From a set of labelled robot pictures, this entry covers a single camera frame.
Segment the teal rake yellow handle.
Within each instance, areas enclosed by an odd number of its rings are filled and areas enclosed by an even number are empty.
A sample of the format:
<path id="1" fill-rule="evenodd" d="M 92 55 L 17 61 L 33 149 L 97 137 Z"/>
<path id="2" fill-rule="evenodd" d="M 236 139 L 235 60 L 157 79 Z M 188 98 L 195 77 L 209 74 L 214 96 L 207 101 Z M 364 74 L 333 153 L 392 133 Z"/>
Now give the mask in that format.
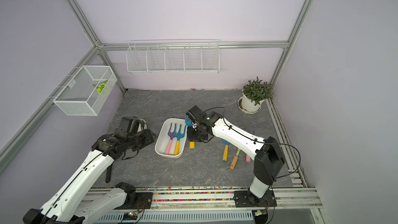
<path id="1" fill-rule="evenodd" d="M 177 128 L 175 128 L 174 131 L 174 136 L 177 138 L 175 150 L 174 150 L 174 155 L 179 154 L 179 149 L 180 149 L 180 140 L 185 137 L 186 135 L 186 125 L 182 126 L 182 124 L 179 126 L 179 130 L 177 131 Z"/>
<path id="2" fill-rule="evenodd" d="M 222 156 L 222 161 L 223 162 L 227 162 L 228 160 L 228 153 L 229 153 L 229 142 L 222 139 L 222 141 L 224 142 L 225 146 L 224 146 L 224 151 L 223 151 L 223 156 Z"/>
<path id="3" fill-rule="evenodd" d="M 194 150 L 195 149 L 195 144 L 194 144 L 194 140 L 193 140 L 193 123 L 191 120 L 188 119 L 188 116 L 185 115 L 185 124 L 187 126 L 187 140 L 190 143 L 190 149 Z"/>

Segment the white storage box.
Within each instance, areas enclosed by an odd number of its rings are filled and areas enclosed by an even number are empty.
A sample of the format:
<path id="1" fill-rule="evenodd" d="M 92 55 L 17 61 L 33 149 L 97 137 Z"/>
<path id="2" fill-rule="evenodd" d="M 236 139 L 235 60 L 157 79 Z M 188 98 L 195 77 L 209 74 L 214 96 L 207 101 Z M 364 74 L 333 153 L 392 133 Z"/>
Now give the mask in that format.
<path id="1" fill-rule="evenodd" d="M 155 144 L 155 152 L 166 158 L 180 158 L 183 154 L 186 139 L 187 125 L 185 120 L 169 118 L 163 123 Z"/>

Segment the purple rake pink handle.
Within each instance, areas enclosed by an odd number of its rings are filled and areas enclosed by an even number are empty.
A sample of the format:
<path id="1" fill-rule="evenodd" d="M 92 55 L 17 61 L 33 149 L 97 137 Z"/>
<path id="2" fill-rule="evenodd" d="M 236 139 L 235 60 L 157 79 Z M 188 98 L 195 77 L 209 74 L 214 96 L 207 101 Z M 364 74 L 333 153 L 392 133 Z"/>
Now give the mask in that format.
<path id="1" fill-rule="evenodd" d="M 172 126 L 173 124 L 171 123 L 170 124 L 170 128 L 169 128 L 169 131 L 168 131 L 168 136 L 169 136 L 169 138 L 170 138 L 170 140 L 169 140 L 169 142 L 168 142 L 168 144 L 167 144 L 167 147 L 166 147 L 166 150 L 165 150 L 165 154 L 166 155 L 168 155 L 168 154 L 170 154 L 170 151 L 171 151 L 171 147 L 172 147 L 172 143 L 173 143 L 173 139 L 174 139 L 174 137 L 175 137 L 175 134 L 174 134 L 174 131 L 173 131 L 173 126 Z"/>

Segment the green rake wooden handle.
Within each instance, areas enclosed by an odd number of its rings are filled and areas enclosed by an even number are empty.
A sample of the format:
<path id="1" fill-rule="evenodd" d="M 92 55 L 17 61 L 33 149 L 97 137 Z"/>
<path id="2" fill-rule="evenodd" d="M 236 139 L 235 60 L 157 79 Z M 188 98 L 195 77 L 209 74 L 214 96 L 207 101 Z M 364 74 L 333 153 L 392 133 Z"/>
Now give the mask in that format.
<path id="1" fill-rule="evenodd" d="M 241 151 L 241 149 L 237 149 L 237 152 L 236 152 L 236 154 L 235 154 L 235 156 L 234 156 L 234 158 L 233 158 L 233 160 L 232 160 L 232 163 L 231 163 L 231 165 L 230 165 L 230 170 L 231 171 L 233 171 L 234 169 L 235 169 L 235 167 L 236 167 L 236 164 L 237 164 L 237 162 L 238 162 L 238 156 L 239 156 L 239 154 L 240 154 L 240 151 Z"/>

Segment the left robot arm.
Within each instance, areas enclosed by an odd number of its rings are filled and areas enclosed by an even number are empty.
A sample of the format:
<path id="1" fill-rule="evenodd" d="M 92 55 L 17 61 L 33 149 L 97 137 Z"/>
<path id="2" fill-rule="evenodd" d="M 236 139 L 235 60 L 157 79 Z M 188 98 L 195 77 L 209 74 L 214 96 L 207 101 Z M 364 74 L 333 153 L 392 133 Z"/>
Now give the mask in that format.
<path id="1" fill-rule="evenodd" d="M 107 172 L 118 158 L 125 158 L 127 150 L 139 153 L 153 143 L 155 134 L 144 119 L 122 118 L 113 134 L 105 134 L 91 147 L 83 163 L 61 189 L 41 208 L 30 209 L 23 217 L 25 224 L 92 224 L 113 209 L 120 207 L 145 208 L 138 199 L 136 188 L 118 183 L 106 195 L 82 205 L 81 201 L 103 172 Z"/>

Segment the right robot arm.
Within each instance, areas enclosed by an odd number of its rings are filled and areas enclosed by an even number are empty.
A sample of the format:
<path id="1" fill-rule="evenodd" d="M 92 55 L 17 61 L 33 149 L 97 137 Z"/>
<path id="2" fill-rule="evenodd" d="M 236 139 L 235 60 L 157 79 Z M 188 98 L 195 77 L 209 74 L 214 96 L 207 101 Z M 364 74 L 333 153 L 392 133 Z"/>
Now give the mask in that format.
<path id="1" fill-rule="evenodd" d="M 285 164 L 280 144 L 273 137 L 267 139 L 250 134 L 233 125 L 217 112 L 206 113 L 196 105 L 186 112 L 199 134 L 209 134 L 234 145 L 254 161 L 254 179 L 248 195 L 255 199 L 264 197 L 276 181 Z"/>

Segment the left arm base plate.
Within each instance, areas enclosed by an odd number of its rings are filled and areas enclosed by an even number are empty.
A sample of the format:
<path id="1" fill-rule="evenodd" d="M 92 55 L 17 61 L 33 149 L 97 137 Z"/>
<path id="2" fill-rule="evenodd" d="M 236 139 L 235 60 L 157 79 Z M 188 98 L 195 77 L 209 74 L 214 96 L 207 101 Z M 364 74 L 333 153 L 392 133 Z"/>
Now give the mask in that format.
<path id="1" fill-rule="evenodd" d="M 152 204 L 152 192 L 135 192 L 127 195 L 124 209 L 150 209 Z"/>

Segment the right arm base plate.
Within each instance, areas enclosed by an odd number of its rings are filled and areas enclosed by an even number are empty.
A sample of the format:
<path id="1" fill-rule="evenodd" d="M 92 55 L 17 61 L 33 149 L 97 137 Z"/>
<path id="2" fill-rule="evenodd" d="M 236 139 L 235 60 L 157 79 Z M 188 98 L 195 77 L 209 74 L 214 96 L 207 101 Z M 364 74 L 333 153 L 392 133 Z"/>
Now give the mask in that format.
<path id="1" fill-rule="evenodd" d="M 267 190 L 263 197 L 256 197 L 250 190 L 234 191 L 235 207 L 275 207 L 277 205 L 274 192 Z"/>

